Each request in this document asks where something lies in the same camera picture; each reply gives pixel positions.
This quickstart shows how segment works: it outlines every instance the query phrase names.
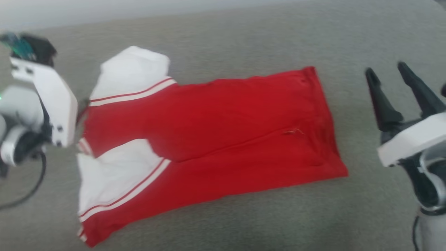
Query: red fabric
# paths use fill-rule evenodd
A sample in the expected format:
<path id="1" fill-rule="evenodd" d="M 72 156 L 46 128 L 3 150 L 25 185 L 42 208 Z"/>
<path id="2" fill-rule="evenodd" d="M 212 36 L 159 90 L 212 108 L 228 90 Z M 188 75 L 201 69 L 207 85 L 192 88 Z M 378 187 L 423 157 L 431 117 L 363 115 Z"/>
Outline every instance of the red fabric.
<path id="1" fill-rule="evenodd" d="M 95 157 L 146 138 L 172 160 L 135 198 L 83 222 L 91 247 L 131 222 L 175 208 L 348 175 L 313 67 L 169 86 L 139 100 L 90 107 L 85 127 Z"/>

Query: red and white shirt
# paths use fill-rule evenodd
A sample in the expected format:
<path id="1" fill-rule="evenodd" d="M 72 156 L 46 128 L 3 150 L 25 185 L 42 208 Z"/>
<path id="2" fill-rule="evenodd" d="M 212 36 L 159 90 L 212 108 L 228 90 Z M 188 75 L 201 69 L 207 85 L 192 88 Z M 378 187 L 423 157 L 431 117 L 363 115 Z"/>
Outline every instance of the red and white shirt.
<path id="1" fill-rule="evenodd" d="M 227 195 L 347 176 L 314 67 L 178 85 L 130 47 L 101 67 L 78 155 L 79 236 Z"/>

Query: black cable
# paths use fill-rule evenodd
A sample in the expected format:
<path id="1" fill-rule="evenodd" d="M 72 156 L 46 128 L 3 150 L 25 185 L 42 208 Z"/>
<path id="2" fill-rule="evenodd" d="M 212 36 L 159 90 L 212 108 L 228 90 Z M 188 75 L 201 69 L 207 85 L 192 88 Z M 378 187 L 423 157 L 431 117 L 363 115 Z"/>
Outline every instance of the black cable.
<path id="1" fill-rule="evenodd" d="M 36 191 L 39 189 L 40 185 L 42 184 L 43 177 L 45 177 L 45 173 L 46 173 L 46 156 L 43 152 L 40 152 L 40 158 L 42 159 L 42 171 L 40 173 L 39 180 L 37 181 L 37 184 L 34 186 L 34 188 L 23 198 L 21 198 L 17 201 L 13 201 L 13 202 L 10 202 L 7 204 L 0 205 L 0 211 L 9 209 L 9 208 L 13 208 L 13 207 L 17 207 L 17 206 L 25 203 L 29 198 L 31 198 L 36 193 Z"/>
<path id="2" fill-rule="evenodd" d="M 420 216 L 416 216 L 415 220 L 413 221 L 413 226 L 412 226 L 412 243 L 413 246 L 415 247 L 415 251 L 420 251 L 420 249 L 418 249 L 418 245 L 417 245 L 417 225 L 418 225 L 418 221 L 420 220 Z"/>

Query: folded clothing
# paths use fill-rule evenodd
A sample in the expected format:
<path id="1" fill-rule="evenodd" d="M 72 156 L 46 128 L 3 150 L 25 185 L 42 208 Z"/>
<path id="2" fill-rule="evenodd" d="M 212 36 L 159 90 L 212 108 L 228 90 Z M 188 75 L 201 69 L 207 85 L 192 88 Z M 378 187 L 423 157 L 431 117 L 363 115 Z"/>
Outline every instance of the folded clothing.
<path id="1" fill-rule="evenodd" d="M 87 245 L 186 205 L 348 175 L 314 67 L 180 86 L 168 64 L 133 46 L 102 66 L 79 141 Z"/>

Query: gray carpet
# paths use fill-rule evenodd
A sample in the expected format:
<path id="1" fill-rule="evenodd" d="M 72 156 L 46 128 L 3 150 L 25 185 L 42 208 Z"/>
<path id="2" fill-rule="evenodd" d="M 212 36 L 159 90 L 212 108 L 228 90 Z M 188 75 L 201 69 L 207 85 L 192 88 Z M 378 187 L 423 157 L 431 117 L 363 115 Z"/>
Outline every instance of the gray carpet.
<path id="1" fill-rule="evenodd" d="M 168 55 L 170 75 L 192 84 L 317 67 L 350 177 L 193 205 L 125 227 L 99 251 L 408 251 L 417 204 L 401 168 L 384 168 L 365 67 L 393 104 L 419 114 L 396 62 L 434 90 L 446 81 L 446 12 L 431 0 L 313 0 L 295 4 L 48 29 L 58 72 L 89 96 L 101 62 L 130 45 Z M 12 82 L 0 52 L 1 87 Z M 75 148 L 48 149 L 48 174 L 25 205 L 0 212 L 2 251 L 82 251 Z M 0 202 L 26 193 L 39 163 L 11 172 Z"/>

